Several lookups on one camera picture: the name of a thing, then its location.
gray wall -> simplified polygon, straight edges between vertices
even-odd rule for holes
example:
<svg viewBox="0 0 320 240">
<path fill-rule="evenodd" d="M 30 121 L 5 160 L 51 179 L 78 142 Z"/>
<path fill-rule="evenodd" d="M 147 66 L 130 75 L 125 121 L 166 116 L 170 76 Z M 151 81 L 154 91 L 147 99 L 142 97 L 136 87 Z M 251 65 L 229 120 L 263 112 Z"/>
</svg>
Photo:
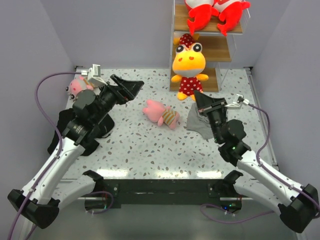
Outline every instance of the gray wall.
<svg viewBox="0 0 320 240">
<path fill-rule="evenodd" d="M 320 1 L 292 0 L 253 68 L 280 170 L 320 190 Z M 306 229 L 319 239 L 320 220 Z"/>
<path fill-rule="evenodd" d="M 173 0 L 41 0 L 71 61 L 167 68 Z"/>
<path fill-rule="evenodd" d="M 72 64 L 40 0 L 1 1 L 0 32 L 0 239 L 7 239 L 16 213 L 7 195 L 40 169 L 53 136 L 35 104 L 35 86 L 48 74 L 72 70 Z M 55 120 L 68 81 L 57 77 L 40 88 L 40 101 Z"/>
<path fill-rule="evenodd" d="M 232 68 L 253 66 L 265 48 L 268 39 L 275 30 L 290 0 L 249 0 L 251 7 L 244 35 L 236 35 L 236 53 L 232 59 Z"/>
</svg>

striped fabric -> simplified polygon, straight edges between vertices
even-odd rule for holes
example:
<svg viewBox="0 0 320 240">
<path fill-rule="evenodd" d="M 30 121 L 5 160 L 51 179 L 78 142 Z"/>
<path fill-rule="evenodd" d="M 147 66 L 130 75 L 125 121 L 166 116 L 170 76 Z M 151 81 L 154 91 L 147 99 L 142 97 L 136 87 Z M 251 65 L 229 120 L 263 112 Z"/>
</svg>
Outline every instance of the striped fabric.
<svg viewBox="0 0 320 240">
<path fill-rule="evenodd" d="M 86 85 L 90 85 L 91 87 L 95 88 L 95 85 L 93 85 L 91 82 L 88 82 L 88 79 L 85 77 L 82 79 Z"/>
<path fill-rule="evenodd" d="M 163 121 L 165 124 L 170 126 L 170 124 L 175 120 L 177 112 L 172 109 L 165 109 L 162 114 Z"/>
</svg>

red polka dot dress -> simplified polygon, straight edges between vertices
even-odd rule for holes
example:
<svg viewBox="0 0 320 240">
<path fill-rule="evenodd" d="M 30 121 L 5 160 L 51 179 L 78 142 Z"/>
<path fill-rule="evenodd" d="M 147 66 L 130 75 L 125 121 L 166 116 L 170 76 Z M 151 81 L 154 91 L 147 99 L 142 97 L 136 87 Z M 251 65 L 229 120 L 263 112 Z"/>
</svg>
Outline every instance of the red polka dot dress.
<svg viewBox="0 0 320 240">
<path fill-rule="evenodd" d="M 194 90 L 203 91 L 201 82 L 196 77 L 183 76 L 180 82 L 179 92 L 191 96 L 195 94 Z"/>
<path fill-rule="evenodd" d="M 195 42 L 194 38 L 189 33 L 186 33 L 180 37 L 179 45 L 185 45 L 189 48 Z"/>
</svg>

toy eye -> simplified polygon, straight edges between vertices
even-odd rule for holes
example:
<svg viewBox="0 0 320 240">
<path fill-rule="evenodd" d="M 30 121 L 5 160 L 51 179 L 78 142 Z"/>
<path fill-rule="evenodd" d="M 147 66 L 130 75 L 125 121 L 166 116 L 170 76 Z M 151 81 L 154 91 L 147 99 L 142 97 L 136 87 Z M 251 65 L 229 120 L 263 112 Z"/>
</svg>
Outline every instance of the toy eye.
<svg viewBox="0 0 320 240">
<path fill-rule="evenodd" d="M 175 53 L 181 53 L 181 52 L 183 52 L 185 50 L 185 46 L 183 46 L 183 45 L 180 45 L 180 46 L 178 46 L 177 48 L 176 48 L 176 50 L 175 50 Z"/>
<path fill-rule="evenodd" d="M 202 45 L 200 43 L 196 43 L 195 45 L 193 45 L 192 49 L 195 52 L 201 52 L 202 51 Z"/>
</svg>

gray cloth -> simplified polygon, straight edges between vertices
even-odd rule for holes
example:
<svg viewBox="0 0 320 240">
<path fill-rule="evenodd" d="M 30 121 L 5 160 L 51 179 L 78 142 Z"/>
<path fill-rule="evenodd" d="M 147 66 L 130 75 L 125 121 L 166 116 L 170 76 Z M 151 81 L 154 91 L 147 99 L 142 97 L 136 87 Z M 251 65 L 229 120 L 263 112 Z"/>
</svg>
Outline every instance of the gray cloth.
<svg viewBox="0 0 320 240">
<path fill-rule="evenodd" d="M 199 133 L 203 139 L 212 139 L 212 133 L 209 120 L 206 116 L 200 115 L 197 104 L 193 103 L 186 120 L 186 129 Z"/>
</svg>

